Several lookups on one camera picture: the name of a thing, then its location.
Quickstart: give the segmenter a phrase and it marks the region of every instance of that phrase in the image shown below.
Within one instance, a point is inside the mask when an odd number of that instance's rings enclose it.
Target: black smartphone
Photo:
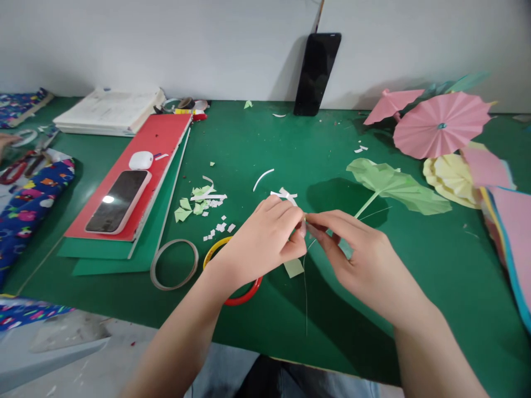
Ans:
[[[151,173],[147,170],[122,171],[91,217],[85,231],[111,235],[120,233],[149,180]]]
[[[317,115],[340,42],[341,33],[312,33],[308,36],[293,114]]]

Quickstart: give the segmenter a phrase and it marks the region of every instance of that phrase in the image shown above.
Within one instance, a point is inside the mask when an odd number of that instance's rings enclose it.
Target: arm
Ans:
[[[123,397],[183,396],[201,370],[225,300],[241,286],[306,253],[293,229],[303,212],[271,195],[219,251],[164,322]]]
[[[393,326],[407,397],[487,397],[443,314],[424,295],[387,236],[335,210],[308,214],[338,281]],[[333,236],[324,231],[330,228]],[[354,250],[347,259],[338,246]]]

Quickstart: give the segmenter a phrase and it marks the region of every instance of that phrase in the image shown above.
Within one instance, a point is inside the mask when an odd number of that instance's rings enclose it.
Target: red board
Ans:
[[[165,114],[152,115],[144,123],[137,135],[131,140],[125,151],[112,166],[111,171],[103,179],[100,186],[92,194],[87,204],[81,210],[70,228],[65,233],[68,238],[123,240],[131,242],[136,237],[137,229],[142,230],[143,223],[149,215],[152,199],[155,199],[168,167],[173,160],[175,150],[179,146],[184,133],[191,121],[191,115]],[[149,172],[152,174],[144,193],[134,208],[126,227],[119,234],[95,234],[85,231],[90,218],[98,209],[102,199],[111,189],[118,176],[124,170],[129,170],[129,160],[135,152],[150,151],[153,155],[168,154],[168,156],[153,160]]]

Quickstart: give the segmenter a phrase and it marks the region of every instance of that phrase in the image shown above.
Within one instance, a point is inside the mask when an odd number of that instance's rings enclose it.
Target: scissors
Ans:
[[[51,161],[50,156],[46,153],[46,149],[50,146],[58,132],[59,130],[56,129],[49,138],[43,139],[34,150],[27,151],[21,159],[9,166],[0,176],[0,184],[10,185],[17,181],[22,173],[24,173],[25,177],[29,178],[44,159]]]

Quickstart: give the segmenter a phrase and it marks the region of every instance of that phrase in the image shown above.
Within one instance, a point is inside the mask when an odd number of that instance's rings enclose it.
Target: pink paper fan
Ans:
[[[394,130],[394,144],[417,159],[438,158],[465,147],[491,119],[490,104],[463,92],[421,102]]]
[[[363,124],[373,124],[395,115],[423,94],[424,90],[382,91],[382,97]]]

